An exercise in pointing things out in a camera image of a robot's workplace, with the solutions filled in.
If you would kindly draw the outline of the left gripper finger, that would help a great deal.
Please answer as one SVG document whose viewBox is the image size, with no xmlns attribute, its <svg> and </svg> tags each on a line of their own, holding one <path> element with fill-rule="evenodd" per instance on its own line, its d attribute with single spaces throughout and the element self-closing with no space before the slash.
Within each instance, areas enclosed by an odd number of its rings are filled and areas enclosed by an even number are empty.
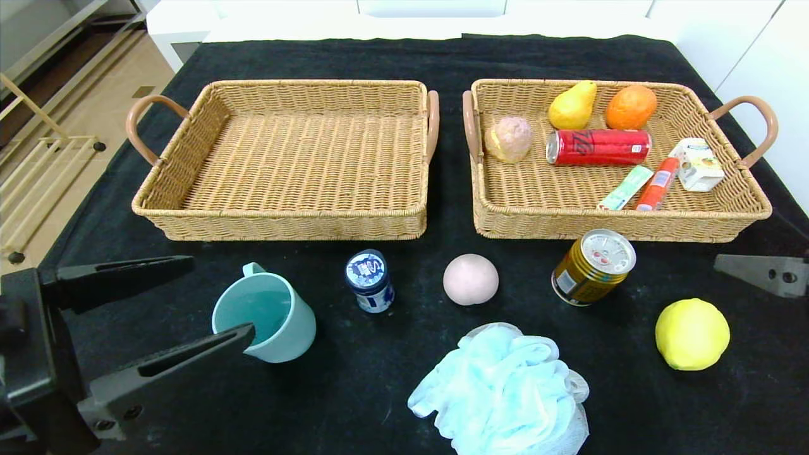
<svg viewBox="0 0 809 455">
<path fill-rule="evenodd" d="M 194 270 L 188 255 L 40 268 L 44 301 L 81 314 L 105 303 L 138 296 Z"/>
<path fill-rule="evenodd" d="M 78 404 L 98 439 L 125 440 L 145 425 L 145 415 L 162 411 L 182 392 L 202 383 L 203 375 L 241 355 L 252 343 L 252 323 L 165 349 L 90 381 Z"/>
</svg>

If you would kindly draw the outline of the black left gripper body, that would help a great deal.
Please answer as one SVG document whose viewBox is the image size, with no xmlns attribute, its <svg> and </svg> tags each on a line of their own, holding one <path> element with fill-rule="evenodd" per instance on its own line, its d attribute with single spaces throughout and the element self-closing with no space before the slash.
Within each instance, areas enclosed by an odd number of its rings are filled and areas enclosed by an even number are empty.
<svg viewBox="0 0 809 455">
<path fill-rule="evenodd" d="M 52 283 L 35 268 L 2 277 L 2 453 L 89 454 L 99 447 Z"/>
</svg>

